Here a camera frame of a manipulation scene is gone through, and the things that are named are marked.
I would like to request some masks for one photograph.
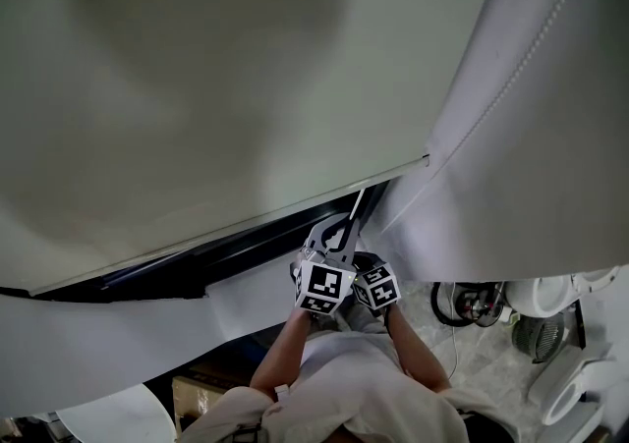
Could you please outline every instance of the fiducial marker cube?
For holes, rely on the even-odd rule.
[[[371,310],[378,310],[401,298],[397,279],[388,263],[357,275],[354,293],[356,300]]]
[[[348,294],[356,274],[304,260],[295,277],[295,306],[332,314]]]

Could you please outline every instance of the stitching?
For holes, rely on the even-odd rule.
[[[520,59],[520,61],[518,61],[518,64],[515,66],[515,68],[514,68],[513,72],[511,73],[511,75],[509,75],[509,77],[505,81],[505,83],[502,86],[502,88],[498,91],[498,94],[496,95],[496,97],[485,108],[485,110],[483,110],[483,113],[481,114],[481,116],[477,119],[477,121],[470,128],[470,130],[463,136],[463,138],[459,141],[459,143],[454,147],[454,149],[450,152],[450,154],[447,156],[447,158],[443,161],[441,166],[430,177],[428,182],[425,185],[423,185],[420,188],[420,190],[415,194],[413,199],[411,199],[400,210],[400,212],[398,212],[393,217],[393,219],[391,221],[389,221],[389,223],[381,230],[380,234],[383,234],[384,232],[386,232],[391,227],[391,225],[393,225],[393,223],[395,223],[398,220],[398,218],[402,214],[404,214],[406,212],[406,210],[411,206],[411,204],[413,202],[415,202],[415,200],[417,200],[417,198],[420,196],[420,194],[422,194],[422,192],[427,188],[427,186],[430,184],[430,182],[432,182],[432,180],[443,170],[443,168],[448,164],[448,162],[452,159],[452,157],[456,154],[456,152],[463,146],[463,144],[465,144],[465,142],[477,130],[477,128],[486,120],[486,118],[494,110],[494,108],[498,104],[500,104],[502,99],[504,99],[504,96],[509,92],[509,90],[511,89],[513,84],[518,80],[518,77],[524,71],[524,68],[526,68],[526,66],[529,64],[529,62],[533,58],[533,55],[535,54],[536,50],[542,44],[542,41],[548,35],[548,32],[550,31],[550,28],[554,24],[554,21],[556,20],[557,15],[561,11],[561,8],[563,7],[565,2],[566,2],[566,0],[554,0],[554,4],[552,5],[552,8],[550,9],[550,11],[546,14],[546,17],[543,20],[543,23],[542,23],[542,26],[540,27],[540,30],[538,31],[536,36],[533,38],[533,41],[529,45],[529,48],[527,49],[527,51],[523,54],[523,56]]]

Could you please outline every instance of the white appliance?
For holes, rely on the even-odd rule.
[[[0,0],[0,286],[49,291],[398,176],[483,2]]]
[[[583,295],[609,286],[619,271],[616,266],[611,270],[510,281],[504,291],[509,304],[518,312],[531,317],[551,317]]]

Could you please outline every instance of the tiled floor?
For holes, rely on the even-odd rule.
[[[432,283],[401,283],[404,314],[439,358],[448,374],[455,362],[452,328],[437,321],[430,308]],[[442,288],[441,293],[450,287]],[[485,392],[518,424],[523,443],[533,443],[542,429],[536,407],[527,401],[531,383],[542,371],[511,345],[511,330],[502,323],[456,329],[459,362],[452,384]]]

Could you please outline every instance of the person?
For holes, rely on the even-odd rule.
[[[225,393],[181,443],[518,441],[485,395],[452,387],[398,304],[384,324],[357,303],[339,313],[351,331],[311,333],[312,315],[294,308],[250,386]]]

